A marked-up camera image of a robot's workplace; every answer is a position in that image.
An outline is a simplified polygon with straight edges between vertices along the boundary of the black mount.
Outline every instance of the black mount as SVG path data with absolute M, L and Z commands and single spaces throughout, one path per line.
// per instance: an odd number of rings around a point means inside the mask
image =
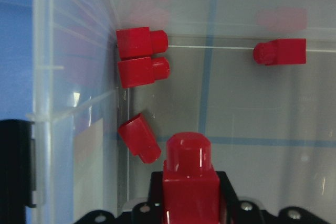
M 32 123 L 0 121 L 0 223 L 26 223 L 25 207 L 35 207 L 35 148 Z
M 328 224 L 299 207 L 285 208 L 278 216 L 274 216 L 266 210 L 260 210 L 251 201 L 239 201 L 226 173 L 217 174 L 221 184 L 220 224 Z M 136 205 L 131 212 L 123 212 L 117 218 L 107 211 L 92 211 L 75 224 L 162 224 L 162 196 L 162 172 L 153 172 L 147 202 Z

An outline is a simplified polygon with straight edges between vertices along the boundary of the red peg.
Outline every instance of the red peg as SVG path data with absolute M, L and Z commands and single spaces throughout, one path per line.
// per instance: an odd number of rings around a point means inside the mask
M 143 57 L 118 62 L 123 88 L 132 88 L 168 78 L 169 63 L 164 57 Z
M 219 223 L 219 178 L 211 143 L 202 134 L 179 133 L 168 140 L 163 199 L 165 224 Z
M 117 30 L 117 44 L 121 60 L 150 56 L 168 49 L 168 37 L 163 30 L 150 31 L 149 27 Z
M 259 43 L 253 51 L 258 64 L 291 65 L 306 63 L 306 39 L 277 39 Z
M 154 133 L 142 114 L 138 114 L 118 128 L 118 133 L 124 140 L 130 152 L 145 164 L 156 161 L 161 155 Z

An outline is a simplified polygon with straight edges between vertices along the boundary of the screw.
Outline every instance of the screw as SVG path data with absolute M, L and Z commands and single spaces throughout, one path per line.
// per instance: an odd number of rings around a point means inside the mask
M 94 220 L 95 220 L 95 223 L 102 223 L 102 222 L 106 221 L 106 217 L 104 215 L 100 214 Z
M 288 217 L 293 220 L 301 219 L 301 214 L 297 212 L 296 210 L 289 210 L 287 214 L 288 214 Z
M 251 211 L 253 209 L 253 206 L 250 202 L 247 202 L 247 201 L 244 201 L 240 207 L 242 208 L 242 210 L 245 210 L 245 211 Z
M 142 207 L 140 207 L 140 212 L 149 212 L 151 210 L 151 208 L 147 205 L 143 205 Z

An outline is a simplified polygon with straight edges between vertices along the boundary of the blue tape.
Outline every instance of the blue tape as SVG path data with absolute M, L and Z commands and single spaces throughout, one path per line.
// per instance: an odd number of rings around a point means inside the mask
M 170 136 L 158 137 L 158 142 L 166 142 Z M 274 147 L 323 147 L 336 148 L 336 141 L 330 140 L 289 140 L 274 138 L 249 138 L 249 137 L 225 137 L 207 136 L 212 144 L 248 145 L 248 146 L 274 146 Z
M 213 45 L 216 11 L 217 11 L 217 0 L 210 0 L 209 16 L 208 16 L 208 21 L 207 21 L 208 23 L 207 36 L 206 36 L 206 42 L 205 42 L 206 46 Z M 205 130 L 206 130 L 207 106 L 208 106 L 211 63 L 212 63 L 212 51 L 213 51 L 212 49 L 207 48 L 205 49 L 205 53 L 204 53 L 200 117 L 198 121 L 198 132 L 201 132 L 203 134 L 205 134 Z

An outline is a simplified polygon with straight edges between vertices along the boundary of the clear plastic bin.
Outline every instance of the clear plastic bin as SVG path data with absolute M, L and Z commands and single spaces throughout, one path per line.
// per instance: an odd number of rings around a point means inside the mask
M 336 222 L 335 11 L 336 0 L 34 0 L 34 222 L 120 213 L 183 131 L 212 141 L 239 196 Z M 168 33 L 171 76 L 123 90 L 115 30 L 140 26 Z M 306 38 L 307 64 L 257 65 L 253 47 L 276 38 Z M 152 165 L 116 134 L 139 112 L 163 150 Z

